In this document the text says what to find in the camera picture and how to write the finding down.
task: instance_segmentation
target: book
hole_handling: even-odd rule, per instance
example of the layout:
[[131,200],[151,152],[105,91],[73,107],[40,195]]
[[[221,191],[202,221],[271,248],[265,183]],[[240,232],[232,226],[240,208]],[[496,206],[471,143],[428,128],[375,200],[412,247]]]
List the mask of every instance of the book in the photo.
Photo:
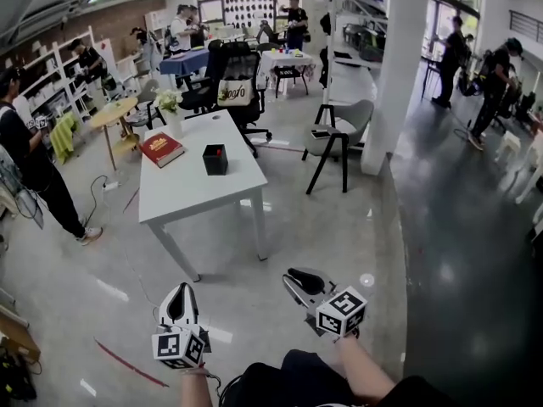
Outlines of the book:
[[185,152],[185,148],[177,140],[160,132],[141,144],[142,152],[160,168]]

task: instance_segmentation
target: vase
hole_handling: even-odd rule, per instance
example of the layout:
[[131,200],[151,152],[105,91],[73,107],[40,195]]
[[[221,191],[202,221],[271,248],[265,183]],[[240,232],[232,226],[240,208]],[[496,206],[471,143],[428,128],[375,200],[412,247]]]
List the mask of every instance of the vase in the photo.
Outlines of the vase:
[[171,136],[174,139],[183,137],[182,117],[178,113],[172,113],[170,110],[161,109],[160,112],[164,116],[168,128],[170,128]]

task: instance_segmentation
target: dark gray floor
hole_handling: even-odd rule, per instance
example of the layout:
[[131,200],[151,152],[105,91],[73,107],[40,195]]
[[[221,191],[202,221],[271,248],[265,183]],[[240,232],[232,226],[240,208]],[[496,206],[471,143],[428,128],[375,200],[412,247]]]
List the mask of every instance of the dark gray floor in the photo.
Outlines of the dark gray floor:
[[520,405],[541,377],[543,261],[525,234],[543,197],[514,203],[527,176],[510,185],[514,174],[494,164],[498,130],[484,153],[455,134],[477,113],[476,99],[456,95],[452,112],[411,102],[391,162],[406,241],[405,375],[460,405]]

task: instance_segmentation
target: white sneaker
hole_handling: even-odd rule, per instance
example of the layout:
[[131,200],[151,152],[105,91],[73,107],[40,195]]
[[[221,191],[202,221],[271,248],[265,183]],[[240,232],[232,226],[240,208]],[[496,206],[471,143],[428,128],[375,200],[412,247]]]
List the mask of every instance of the white sneaker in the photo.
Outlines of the white sneaker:
[[77,238],[77,241],[82,246],[87,246],[93,241],[98,240],[102,236],[102,232],[104,232],[104,229],[101,227],[86,227],[85,235],[82,238]]

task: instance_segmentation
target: cardboard box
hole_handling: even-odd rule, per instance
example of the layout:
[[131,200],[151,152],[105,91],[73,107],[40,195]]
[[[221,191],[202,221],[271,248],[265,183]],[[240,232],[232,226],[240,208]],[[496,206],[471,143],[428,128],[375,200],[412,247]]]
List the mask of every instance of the cardboard box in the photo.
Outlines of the cardboard box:
[[40,359],[40,349],[30,333],[20,323],[0,314],[0,347],[5,347],[10,353],[21,354],[30,360]]

